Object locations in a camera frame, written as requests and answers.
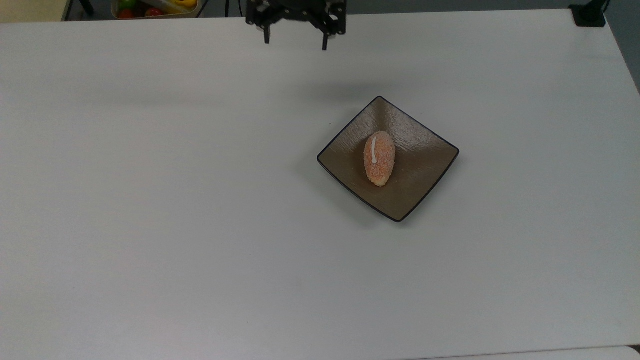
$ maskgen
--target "square plate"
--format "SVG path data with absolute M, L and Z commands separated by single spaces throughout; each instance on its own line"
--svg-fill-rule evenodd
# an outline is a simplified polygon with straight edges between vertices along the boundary
M 377 131 L 386 131 L 396 143 L 396 164 L 388 183 L 381 188 L 369 181 L 364 169 L 364 146 Z M 353 195 L 400 222 L 438 184 L 459 153 L 457 147 L 378 96 L 317 159 Z

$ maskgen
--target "green fruit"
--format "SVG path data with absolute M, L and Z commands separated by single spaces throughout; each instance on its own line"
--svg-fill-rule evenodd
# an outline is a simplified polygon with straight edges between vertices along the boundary
M 133 9 L 136 6 L 136 0 L 120 0 L 120 9 Z

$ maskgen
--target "white table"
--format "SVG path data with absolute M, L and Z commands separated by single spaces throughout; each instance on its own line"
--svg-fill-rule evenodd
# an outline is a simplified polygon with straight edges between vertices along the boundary
M 640 97 L 568 10 L 0 25 L 0 357 L 640 343 Z M 315 156 L 382 95 L 461 154 L 395 224 Z
M 525 352 L 485 356 L 448 357 L 448 360 L 640 360 L 628 347 L 588 348 L 579 350 Z

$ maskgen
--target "sugar-coated bun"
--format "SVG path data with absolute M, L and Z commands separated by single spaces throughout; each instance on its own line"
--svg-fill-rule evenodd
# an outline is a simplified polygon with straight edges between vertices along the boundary
M 377 186 L 384 186 L 396 163 L 396 145 L 384 131 L 371 135 L 364 146 L 364 169 L 367 177 Z

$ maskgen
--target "gray floor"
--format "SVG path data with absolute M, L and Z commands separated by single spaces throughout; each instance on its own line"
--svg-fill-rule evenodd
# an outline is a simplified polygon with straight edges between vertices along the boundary
M 77 0 L 71 6 L 71 20 L 114 20 L 112 0 L 90 0 L 96 14 L 82 14 Z M 566 9 L 570 4 L 586 4 L 588 0 L 349 0 L 348 13 L 457 12 L 486 10 Z M 201 17 L 223 17 L 224 0 L 209 0 Z M 231 17 L 240 16 L 237 0 L 231 0 Z M 640 1 L 612 0 L 607 20 L 618 41 L 627 67 L 640 91 Z

